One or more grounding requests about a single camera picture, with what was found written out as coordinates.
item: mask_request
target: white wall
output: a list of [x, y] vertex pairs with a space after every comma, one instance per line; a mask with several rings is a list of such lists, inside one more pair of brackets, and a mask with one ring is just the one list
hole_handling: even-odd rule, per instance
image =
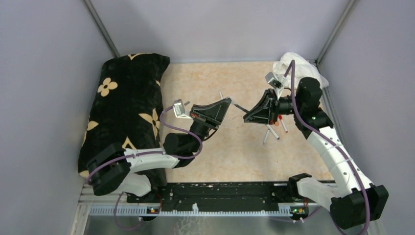
[[0, 3], [0, 234], [68, 234], [77, 156], [111, 58], [79, 0]]
[[349, 152], [390, 197], [389, 234], [413, 234], [415, 1], [360, 1], [322, 64]]
[[121, 55], [173, 62], [316, 59], [348, 0], [92, 0]]

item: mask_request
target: marble pattern surface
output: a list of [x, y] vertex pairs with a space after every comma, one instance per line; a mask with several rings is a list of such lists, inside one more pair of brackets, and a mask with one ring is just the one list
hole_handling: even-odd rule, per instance
[[[161, 80], [165, 107], [176, 99], [191, 105], [207, 105], [230, 96], [250, 110], [270, 88], [264, 76], [272, 69], [272, 62], [234, 62], [171, 64]], [[271, 134], [263, 144], [267, 128], [244, 123], [244, 112], [230, 106], [217, 133], [203, 144], [202, 153], [186, 167], [167, 169], [169, 182], [229, 182], [229, 181], [286, 181], [299, 173], [309, 173], [319, 180], [331, 180], [324, 162], [305, 140], [294, 124], [292, 116], [284, 116], [288, 126], [273, 126], [280, 136]], [[167, 123], [189, 129], [192, 121], [175, 118], [171, 111]], [[172, 130], [161, 127], [161, 139]]]

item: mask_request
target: white towel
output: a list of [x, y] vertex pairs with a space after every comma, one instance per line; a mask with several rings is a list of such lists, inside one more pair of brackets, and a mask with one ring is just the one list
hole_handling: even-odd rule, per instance
[[[328, 81], [319, 73], [317, 68], [294, 52], [287, 52], [281, 57], [280, 61], [274, 62], [273, 72], [278, 75], [284, 75], [291, 60], [296, 61], [295, 88], [297, 88], [300, 79], [303, 77], [317, 79], [320, 82], [320, 88], [328, 87]], [[291, 86], [291, 71], [288, 73], [287, 78], [290, 80], [289, 86]]]

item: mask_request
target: black floral pillow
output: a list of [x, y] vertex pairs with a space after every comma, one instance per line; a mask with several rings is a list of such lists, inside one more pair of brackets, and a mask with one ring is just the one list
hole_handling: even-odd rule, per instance
[[[160, 147], [159, 116], [163, 111], [160, 81], [170, 58], [132, 54], [105, 62], [78, 159], [78, 173], [87, 177], [87, 162], [112, 143], [124, 148]], [[165, 185], [164, 169], [148, 175]]]

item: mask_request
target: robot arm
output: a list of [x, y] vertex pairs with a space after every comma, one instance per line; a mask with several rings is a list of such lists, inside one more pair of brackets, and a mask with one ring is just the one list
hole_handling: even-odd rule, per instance
[[[186, 112], [181, 100], [176, 100], [173, 109], [178, 118], [191, 118], [193, 124], [190, 132], [202, 141], [207, 140], [210, 130], [217, 130], [231, 104], [230, 98], [216, 103], [200, 106], [193, 105]], [[105, 148], [88, 163], [91, 172], [90, 183], [97, 196], [120, 190], [144, 196], [151, 191], [147, 176], [133, 174], [156, 168], [178, 168], [188, 165], [193, 160], [193, 153], [200, 148], [199, 140], [190, 134], [169, 133], [163, 148], [123, 149], [120, 143]]]
[[[280, 97], [282, 90], [288, 87], [287, 79], [271, 72], [266, 76], [266, 81], [273, 88], [265, 91], [259, 103], [244, 116], [244, 122], [274, 124], [278, 115], [294, 113], [291, 97]], [[320, 204], [331, 212], [336, 224], [342, 229], [347, 229], [365, 223], [365, 201], [362, 190], [365, 190], [368, 195], [371, 220], [376, 220], [380, 217], [389, 194], [384, 186], [375, 186], [349, 156], [337, 136], [332, 121], [319, 108], [322, 94], [320, 84], [316, 79], [311, 77], [303, 78], [297, 87], [296, 105], [301, 118], [306, 124], [317, 129], [335, 142], [335, 146], [303, 126], [297, 116], [294, 116], [294, 120], [307, 141], [320, 154], [332, 174], [337, 188], [324, 185], [312, 178], [311, 175], [303, 173], [289, 178], [288, 190], [291, 196], [295, 198], [306, 197]], [[337, 147], [346, 153], [348, 156], [347, 160], [345, 160]], [[364, 188], [359, 187], [348, 163], [349, 161], [360, 176]]]

